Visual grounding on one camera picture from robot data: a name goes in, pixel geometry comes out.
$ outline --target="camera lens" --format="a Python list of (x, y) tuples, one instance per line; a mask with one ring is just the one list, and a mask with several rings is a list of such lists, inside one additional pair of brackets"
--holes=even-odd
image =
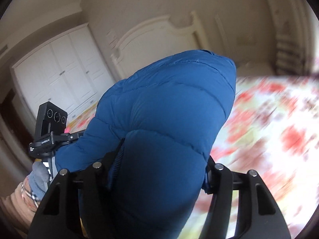
[(48, 109), (48, 110), (47, 110), (47, 116), (48, 116), (49, 118), (52, 118), (52, 116), (53, 116), (53, 111), (52, 111), (51, 109)]
[(65, 124), (65, 123), (66, 123), (66, 117), (65, 117), (65, 116), (63, 116), (63, 117), (61, 118), (61, 122), (62, 122), (62, 124)]
[(59, 122), (61, 119), (61, 115), (59, 112), (54, 113), (54, 121)]

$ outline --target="ceiling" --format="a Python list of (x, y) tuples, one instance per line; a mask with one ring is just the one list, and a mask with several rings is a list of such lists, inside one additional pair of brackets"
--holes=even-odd
[(13, 0), (0, 20), (0, 43), (40, 15), (81, 0)]

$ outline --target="bedspread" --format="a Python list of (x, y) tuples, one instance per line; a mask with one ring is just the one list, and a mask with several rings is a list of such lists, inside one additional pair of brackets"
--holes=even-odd
[[(85, 129), (96, 105), (66, 131)], [(292, 238), (319, 201), (319, 80), (308, 77), (237, 78), (229, 119), (211, 150), (215, 162), (246, 173), (255, 169), (276, 199)], [(211, 195), (200, 192), (179, 239), (199, 237)], [(234, 235), (238, 192), (234, 191), (227, 237)]]

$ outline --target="person's hand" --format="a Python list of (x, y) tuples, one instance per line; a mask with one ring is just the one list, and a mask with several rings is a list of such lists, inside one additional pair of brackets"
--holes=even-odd
[(34, 162), (28, 179), (31, 190), (42, 200), (47, 191), (47, 183), (50, 180), (49, 172), (42, 162)]

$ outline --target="blue puffer jacket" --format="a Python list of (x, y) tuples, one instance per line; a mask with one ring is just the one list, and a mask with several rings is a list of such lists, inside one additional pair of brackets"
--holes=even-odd
[(234, 62), (209, 51), (159, 60), (103, 95), (84, 136), (57, 151), (57, 169), (85, 169), (125, 138), (111, 170), (117, 232), (125, 239), (177, 238), (232, 109), (235, 82)]

